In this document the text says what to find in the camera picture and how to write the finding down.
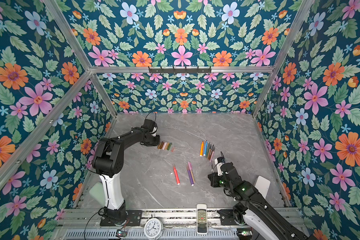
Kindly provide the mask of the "lilac cap beige pen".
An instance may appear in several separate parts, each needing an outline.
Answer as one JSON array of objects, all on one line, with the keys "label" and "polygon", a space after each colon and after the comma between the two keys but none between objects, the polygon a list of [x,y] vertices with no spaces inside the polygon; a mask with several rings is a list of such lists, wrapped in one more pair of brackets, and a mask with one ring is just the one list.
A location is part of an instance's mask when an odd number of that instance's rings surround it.
[{"label": "lilac cap beige pen", "polygon": [[191,172],[191,177],[192,177],[192,180],[193,180],[193,184],[195,184],[195,177],[194,177],[194,173],[193,173],[193,168],[192,168],[192,163],[188,161],[188,167],[190,169],[190,172]]}]

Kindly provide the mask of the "pale green sponge block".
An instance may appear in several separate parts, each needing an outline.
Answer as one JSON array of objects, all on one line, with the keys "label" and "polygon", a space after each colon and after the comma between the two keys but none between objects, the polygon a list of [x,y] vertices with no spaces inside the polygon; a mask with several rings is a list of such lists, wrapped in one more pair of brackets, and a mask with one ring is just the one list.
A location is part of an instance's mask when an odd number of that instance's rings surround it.
[{"label": "pale green sponge block", "polygon": [[104,187],[102,183],[96,183],[89,191],[90,196],[98,202],[104,202],[106,199]]}]

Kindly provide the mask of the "black hook rail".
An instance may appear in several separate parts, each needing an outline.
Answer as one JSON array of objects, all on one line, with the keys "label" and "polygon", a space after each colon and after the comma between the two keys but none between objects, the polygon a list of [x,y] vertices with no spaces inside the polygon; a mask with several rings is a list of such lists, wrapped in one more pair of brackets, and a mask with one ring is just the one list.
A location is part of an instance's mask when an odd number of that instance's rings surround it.
[{"label": "black hook rail", "polygon": [[148,67],[150,74],[209,74],[211,67]]}]

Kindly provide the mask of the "tan brown pen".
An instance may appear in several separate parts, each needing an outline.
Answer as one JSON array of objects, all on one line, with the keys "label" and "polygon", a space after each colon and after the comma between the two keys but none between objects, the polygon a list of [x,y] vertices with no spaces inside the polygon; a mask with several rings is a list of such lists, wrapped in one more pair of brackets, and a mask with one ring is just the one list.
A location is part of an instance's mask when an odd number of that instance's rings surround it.
[{"label": "tan brown pen", "polygon": [[212,148],[213,148],[213,145],[210,144],[210,145],[209,145],[209,148],[208,148],[207,155],[206,155],[208,161],[210,160],[210,155],[211,155],[211,152],[212,152]]}]

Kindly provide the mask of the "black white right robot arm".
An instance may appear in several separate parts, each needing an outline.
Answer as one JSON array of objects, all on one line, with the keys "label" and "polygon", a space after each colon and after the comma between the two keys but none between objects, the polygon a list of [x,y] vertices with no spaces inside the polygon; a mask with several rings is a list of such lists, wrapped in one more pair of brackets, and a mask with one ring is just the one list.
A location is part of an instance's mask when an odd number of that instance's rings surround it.
[{"label": "black white right robot arm", "polygon": [[223,188],[237,204],[233,218],[238,224],[252,227],[266,240],[314,240],[281,216],[250,182],[242,180],[233,163],[218,163],[208,175],[213,188]]}]

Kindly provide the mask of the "purple highlighter pen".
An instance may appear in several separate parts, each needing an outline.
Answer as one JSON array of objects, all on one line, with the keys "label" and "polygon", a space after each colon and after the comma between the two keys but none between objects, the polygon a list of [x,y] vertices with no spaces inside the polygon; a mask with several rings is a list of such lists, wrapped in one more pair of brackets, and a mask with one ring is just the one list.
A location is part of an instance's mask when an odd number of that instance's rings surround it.
[{"label": "purple highlighter pen", "polygon": [[188,173],[188,176],[189,176],[191,186],[194,186],[194,184],[195,184],[194,179],[192,177],[192,173],[191,173],[191,170],[189,169],[189,167],[187,167],[187,173]]}]

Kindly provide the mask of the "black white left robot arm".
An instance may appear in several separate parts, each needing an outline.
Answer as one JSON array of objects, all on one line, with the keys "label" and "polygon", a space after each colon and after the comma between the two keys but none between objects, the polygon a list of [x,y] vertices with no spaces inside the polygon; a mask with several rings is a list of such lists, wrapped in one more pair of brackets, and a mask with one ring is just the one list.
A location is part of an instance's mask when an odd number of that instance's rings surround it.
[{"label": "black white left robot arm", "polygon": [[124,166],[125,150],[134,144],[146,147],[157,147],[160,136],[155,121],[145,119],[140,127],[113,138],[103,138],[98,144],[92,168],[101,178],[105,193],[105,220],[116,225],[124,225],[128,221],[126,201],[121,190],[121,171]]}]

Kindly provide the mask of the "white remote control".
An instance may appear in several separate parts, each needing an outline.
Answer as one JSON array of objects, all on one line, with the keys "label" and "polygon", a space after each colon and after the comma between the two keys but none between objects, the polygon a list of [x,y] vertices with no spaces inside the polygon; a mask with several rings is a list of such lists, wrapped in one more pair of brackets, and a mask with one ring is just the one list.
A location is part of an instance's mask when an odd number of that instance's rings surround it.
[{"label": "white remote control", "polygon": [[206,235],[208,233],[208,211],[206,204],[197,204],[197,234]]}]

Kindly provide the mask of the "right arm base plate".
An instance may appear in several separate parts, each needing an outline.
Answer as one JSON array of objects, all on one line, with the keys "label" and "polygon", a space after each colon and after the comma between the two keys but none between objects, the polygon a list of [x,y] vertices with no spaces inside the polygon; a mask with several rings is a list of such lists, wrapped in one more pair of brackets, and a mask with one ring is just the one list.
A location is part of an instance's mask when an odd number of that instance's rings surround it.
[{"label": "right arm base plate", "polygon": [[222,226],[243,226],[245,222],[241,221],[238,222],[234,218],[233,210],[232,209],[220,209],[217,210],[217,213],[220,215],[220,222]]}]

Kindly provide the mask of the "orange highlighter pen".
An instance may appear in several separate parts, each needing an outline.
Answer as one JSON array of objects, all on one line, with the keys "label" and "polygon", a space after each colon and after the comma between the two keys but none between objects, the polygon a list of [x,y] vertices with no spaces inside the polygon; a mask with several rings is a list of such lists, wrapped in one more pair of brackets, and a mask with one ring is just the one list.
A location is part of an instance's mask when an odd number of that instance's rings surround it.
[{"label": "orange highlighter pen", "polygon": [[201,148],[200,148],[200,157],[202,157],[204,155],[204,146],[205,146],[205,143],[204,143],[204,141],[202,141]]}]

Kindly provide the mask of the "pink highlighter pen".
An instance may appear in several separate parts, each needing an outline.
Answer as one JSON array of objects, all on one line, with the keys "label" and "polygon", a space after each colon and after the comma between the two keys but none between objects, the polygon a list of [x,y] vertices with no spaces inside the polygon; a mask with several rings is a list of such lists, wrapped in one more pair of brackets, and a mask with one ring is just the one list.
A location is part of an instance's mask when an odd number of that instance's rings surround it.
[{"label": "pink highlighter pen", "polygon": [[174,175],[175,175],[175,178],[176,178],[176,183],[177,185],[180,185],[181,182],[180,182],[180,178],[179,178],[179,175],[178,175],[178,171],[177,171],[177,168],[175,165],[173,165],[173,171],[174,171]]}]

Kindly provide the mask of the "brown lilac pen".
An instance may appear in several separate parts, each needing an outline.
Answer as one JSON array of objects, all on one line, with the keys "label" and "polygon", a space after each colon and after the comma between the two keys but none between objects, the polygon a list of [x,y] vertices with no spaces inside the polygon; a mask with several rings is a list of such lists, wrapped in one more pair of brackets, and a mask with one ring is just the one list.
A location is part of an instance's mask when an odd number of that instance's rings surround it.
[{"label": "brown lilac pen", "polygon": [[211,155],[210,155],[210,163],[213,161],[213,157],[215,154],[215,147],[212,148]]}]

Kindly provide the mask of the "white analog clock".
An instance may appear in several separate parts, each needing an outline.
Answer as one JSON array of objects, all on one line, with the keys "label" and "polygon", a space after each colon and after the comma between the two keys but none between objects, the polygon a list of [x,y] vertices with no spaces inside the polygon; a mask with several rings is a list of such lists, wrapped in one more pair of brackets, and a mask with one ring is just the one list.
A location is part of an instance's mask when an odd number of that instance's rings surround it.
[{"label": "white analog clock", "polygon": [[149,240],[158,240],[164,230],[163,223],[157,218],[149,219],[144,225],[144,234]]}]

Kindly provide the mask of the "blue highlighter pen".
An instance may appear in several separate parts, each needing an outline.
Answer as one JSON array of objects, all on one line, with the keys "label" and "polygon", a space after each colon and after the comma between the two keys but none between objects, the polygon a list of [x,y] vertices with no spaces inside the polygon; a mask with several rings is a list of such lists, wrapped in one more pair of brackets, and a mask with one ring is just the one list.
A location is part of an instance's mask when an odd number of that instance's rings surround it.
[{"label": "blue highlighter pen", "polygon": [[203,156],[206,156],[208,150],[208,141],[204,142]]}]

